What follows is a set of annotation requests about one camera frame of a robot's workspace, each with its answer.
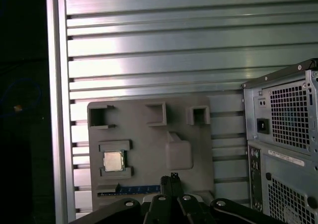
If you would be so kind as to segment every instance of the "aluminum frame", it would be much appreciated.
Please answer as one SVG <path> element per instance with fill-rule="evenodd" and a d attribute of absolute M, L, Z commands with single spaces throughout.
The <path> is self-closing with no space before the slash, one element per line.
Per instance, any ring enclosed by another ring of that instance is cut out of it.
<path fill-rule="evenodd" d="M 47 0 L 56 223 L 76 217 L 65 1 Z"/>

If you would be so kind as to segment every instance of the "blue cable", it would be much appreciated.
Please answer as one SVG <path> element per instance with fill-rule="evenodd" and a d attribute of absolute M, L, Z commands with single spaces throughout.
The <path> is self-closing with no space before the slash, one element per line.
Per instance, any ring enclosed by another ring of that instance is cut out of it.
<path fill-rule="evenodd" d="M 42 91 L 41 91 L 41 88 L 39 86 L 39 84 L 37 84 L 36 82 L 34 82 L 32 79 L 30 78 L 22 78 L 22 79 L 19 79 L 13 83 L 11 83 L 11 85 L 5 90 L 2 98 L 0 99 L 0 105 L 4 102 L 7 94 L 10 92 L 10 90 L 12 89 L 12 87 L 14 87 L 16 84 L 18 83 L 21 83 L 21 82 L 25 82 L 25 81 L 28 81 L 30 83 L 32 83 L 38 90 L 38 97 L 36 99 L 35 102 L 33 102 L 29 107 L 26 107 L 26 108 L 23 108 L 21 111 L 19 112 L 11 112 L 11 113 L 6 113 L 6 114 L 2 114 L 0 115 L 0 118 L 4 118 L 4 117 L 8 117 L 8 116 L 15 116 L 21 112 L 24 112 L 24 111 L 27 111 L 27 110 L 30 110 L 30 109 L 33 109 L 37 106 L 37 104 L 40 102 L 41 100 L 41 97 L 42 97 Z"/>

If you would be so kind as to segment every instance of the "dark background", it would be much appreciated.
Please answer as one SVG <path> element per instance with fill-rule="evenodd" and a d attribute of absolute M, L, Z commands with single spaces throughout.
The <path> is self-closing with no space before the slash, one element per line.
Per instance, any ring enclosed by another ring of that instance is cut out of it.
<path fill-rule="evenodd" d="M 10 84 L 30 78 L 42 92 L 30 110 L 3 117 L 21 105 L 30 107 L 37 87 L 17 83 L 0 100 L 0 134 L 7 207 L 17 208 L 11 223 L 53 224 L 54 187 L 52 165 L 49 65 L 46 0 L 0 0 L 1 53 L 0 98 Z"/>

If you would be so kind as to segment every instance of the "ventilation grille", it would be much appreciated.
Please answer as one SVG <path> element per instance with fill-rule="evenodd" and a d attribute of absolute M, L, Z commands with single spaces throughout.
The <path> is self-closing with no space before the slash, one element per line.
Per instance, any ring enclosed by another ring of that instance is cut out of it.
<path fill-rule="evenodd" d="M 271 217 L 289 224 L 315 224 L 315 216 L 305 209 L 302 195 L 275 179 L 272 182 L 268 185 Z"/>
<path fill-rule="evenodd" d="M 275 141 L 307 149 L 310 140 L 306 91 L 301 86 L 274 90 L 270 101 Z"/>

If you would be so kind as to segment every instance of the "blue circuit board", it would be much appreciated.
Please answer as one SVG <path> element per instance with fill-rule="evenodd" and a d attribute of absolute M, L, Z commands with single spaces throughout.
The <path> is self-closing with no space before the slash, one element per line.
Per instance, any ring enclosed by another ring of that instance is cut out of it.
<path fill-rule="evenodd" d="M 134 195 L 134 194 L 150 194 L 150 193 L 160 193 L 160 185 L 151 186 L 134 186 L 134 187 L 118 187 L 118 190 L 114 193 L 99 193 L 102 196 L 117 196 L 117 195 Z"/>

